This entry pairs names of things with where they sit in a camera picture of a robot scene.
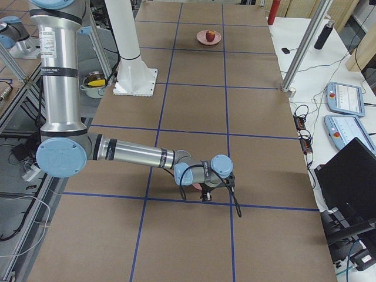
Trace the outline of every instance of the computer monitor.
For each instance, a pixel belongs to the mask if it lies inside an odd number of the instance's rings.
[[[376,156],[358,138],[315,173],[328,208],[337,207],[350,226],[376,218]],[[358,236],[376,259],[376,230]]]

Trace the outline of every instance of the white table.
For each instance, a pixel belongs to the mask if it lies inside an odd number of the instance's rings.
[[[294,58],[296,50],[291,51],[290,54],[284,54],[281,48],[298,48],[309,22],[309,19],[276,18],[274,25],[270,26],[269,28],[283,77]],[[368,83],[364,81],[362,74],[359,72],[349,72],[347,70],[345,63],[350,55],[347,54],[347,49],[335,30],[333,30],[330,34],[322,50],[314,49],[313,45],[314,42],[307,52],[299,70],[317,65],[330,65],[335,61],[341,60],[342,58],[343,60],[340,63],[337,62],[331,66],[320,66],[297,73],[293,83],[291,84],[292,87],[297,89],[295,96],[290,98],[292,112],[294,112],[296,107],[300,105],[307,105],[310,112],[314,110],[316,106],[315,103],[311,101],[313,96],[322,92],[329,81],[360,86],[363,88],[363,92],[365,92],[363,96],[364,102],[376,104],[376,97],[371,88],[368,86]],[[329,111],[325,96],[321,100],[322,95],[323,94],[316,96],[320,110],[318,112],[316,111],[315,113],[309,114],[305,123],[306,128],[311,132],[311,134],[314,135],[312,168],[327,163],[338,152],[338,149],[330,140],[327,129],[324,125],[324,116],[333,114],[333,112]],[[305,112],[305,109],[300,109],[298,114]],[[366,116],[361,118],[362,124],[368,133],[376,132],[376,108],[366,107],[365,113]],[[372,138],[374,143],[376,143],[376,137],[373,136]],[[308,161],[310,161],[311,158],[312,155],[308,155]],[[314,192],[318,207],[320,210],[324,210],[325,203],[320,190],[316,187]],[[345,263],[343,263],[343,265],[344,267],[336,270],[337,273],[345,269]],[[365,271],[352,270],[350,270],[349,275],[349,280],[351,282],[376,281],[376,266],[372,266]],[[338,275],[337,279],[339,282],[346,281],[345,274]]]

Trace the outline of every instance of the plate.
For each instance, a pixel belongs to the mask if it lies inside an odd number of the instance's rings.
[[[215,45],[217,44],[218,42],[221,41],[222,39],[222,36],[219,32],[217,31],[214,31],[216,33],[216,37],[214,37],[214,40],[209,42],[208,40],[206,40],[206,32],[208,31],[208,29],[204,30],[204,31],[200,31],[198,34],[197,34],[197,40],[204,44],[204,45]]]

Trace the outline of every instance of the apple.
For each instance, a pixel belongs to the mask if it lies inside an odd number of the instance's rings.
[[[216,37],[216,33],[214,31],[207,31],[205,34],[206,41],[213,41],[214,38]]]

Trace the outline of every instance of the black bottle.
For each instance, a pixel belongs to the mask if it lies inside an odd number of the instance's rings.
[[[324,26],[323,31],[321,31],[320,35],[317,38],[315,43],[315,49],[321,50],[327,41],[330,32],[333,30],[334,21],[328,21],[328,23]]]

